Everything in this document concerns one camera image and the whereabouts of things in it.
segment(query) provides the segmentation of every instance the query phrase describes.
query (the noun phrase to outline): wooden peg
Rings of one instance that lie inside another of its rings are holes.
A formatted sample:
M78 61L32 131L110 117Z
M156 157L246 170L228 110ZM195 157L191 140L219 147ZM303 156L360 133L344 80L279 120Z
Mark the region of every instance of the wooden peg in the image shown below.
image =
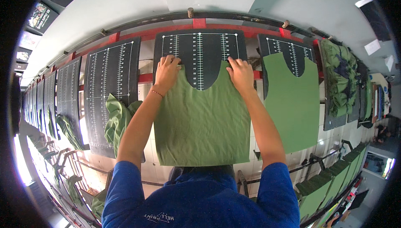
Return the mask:
M284 21L284 24L282 25L282 28L286 28L288 25L289 25L289 21L286 20L286 21Z
M101 33L103 36L107 36L107 32L106 32L106 30L105 30L105 29L103 29L103 28L102 28L102 30L100 30L100 33Z
M194 9L192 7L188 8L188 18L194 17Z

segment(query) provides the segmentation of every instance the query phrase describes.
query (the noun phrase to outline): wrist bracelet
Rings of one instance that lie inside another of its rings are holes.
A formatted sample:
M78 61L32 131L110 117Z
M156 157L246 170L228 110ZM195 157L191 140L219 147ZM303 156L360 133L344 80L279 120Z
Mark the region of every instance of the wrist bracelet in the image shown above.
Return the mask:
M158 93L157 91L153 91L154 93L157 93L158 95L160 95L162 98L164 97L163 95L161 95L160 93Z

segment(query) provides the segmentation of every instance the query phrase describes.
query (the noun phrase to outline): hand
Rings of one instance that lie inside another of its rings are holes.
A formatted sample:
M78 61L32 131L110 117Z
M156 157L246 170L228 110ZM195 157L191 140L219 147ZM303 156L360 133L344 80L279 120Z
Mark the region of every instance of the hand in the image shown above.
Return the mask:
M181 66L177 65L180 62L181 59L173 55L162 57L157 65L156 81L152 90L157 91L163 96L166 95L167 91L173 87L177 80L178 71L181 70Z
M253 88L253 70L252 66L247 61L241 59L234 60L232 57L228 57L231 67L227 67L227 71L230 75L231 81L239 94L244 97L247 93L255 90Z

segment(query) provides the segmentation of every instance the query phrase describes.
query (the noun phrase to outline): shirt logo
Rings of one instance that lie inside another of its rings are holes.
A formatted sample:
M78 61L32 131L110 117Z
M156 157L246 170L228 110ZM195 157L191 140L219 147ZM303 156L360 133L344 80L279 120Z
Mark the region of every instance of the shirt logo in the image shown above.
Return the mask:
M155 223L157 223L158 221L163 221L163 222L166 222L166 223L170 223L170 221L174 221L174 216L169 216L169 215L167 215L167 214L164 213L164 212L161 212L161 213L159 213L158 215L153 215L153 214L148 215L148 214L145 214L144 217L145 217L147 220L152 221L152 222L155 222Z

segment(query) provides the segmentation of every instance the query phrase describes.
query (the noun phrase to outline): cut fabric piece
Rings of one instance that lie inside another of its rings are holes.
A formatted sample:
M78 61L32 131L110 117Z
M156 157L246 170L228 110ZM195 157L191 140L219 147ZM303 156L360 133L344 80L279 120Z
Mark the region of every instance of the cut fabric piece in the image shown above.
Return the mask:
M322 62L327 72L327 87L330 96L330 116L340 117L352 113L356 99L359 75L356 57L345 46L328 39L320 42Z
M213 166L249 161L251 119L221 62L216 81L200 91L178 72L154 121L160 165Z
M320 203L326 196L331 181L332 177L330 174L319 174L309 180L296 184L300 193L299 214L301 223L310 218L318 210Z
M73 200L74 204L76 205L83 205L81 201L81 195L79 194L77 187L75 186L75 183L78 181L81 181L82 177L78 177L77 175L72 175L67 179L67 185L68 185L68 194L70 194L71 199Z
M296 77L288 69L283 53L263 57L269 81L264 105L280 134L286 154L309 148L318 139L318 68L307 58L304 62L303 75Z
M55 133L55 130L54 130L53 118L52 118L52 115L51 115L50 106L47 106L47 116L48 116L48 119L49 119L49 122L47 123L47 125L48 125L48 130L50 132L50 136L53 139L56 139L56 133Z
M98 195L93 197L92 201L92 211L93 214L98 218L98 220L102 220L102 214L104 209L104 204L106 202L107 191L104 189Z
M56 123L60 127L64 136L67 137L70 144L74 147L75 150L88 150L83 147L80 140L77 138L77 134L75 133L74 127L71 124L70 120L67 116L57 114Z
M345 176L348 172L349 163L343 160L339 160L334 163L331 167L322 171L322 173L330 174L333 178L330 187L327 190L324 201L320 204L319 209L323 209L327 204L331 203L340 191L340 187L343 185Z
M109 94L106 101L106 108L109 111L109 120L104 130L104 137L107 142L114 146L115 157L117 157L121 137L141 104L142 101L135 101L126 108L124 103L118 101L111 93Z
M39 130L43 132L43 126L42 126L42 109L39 109Z

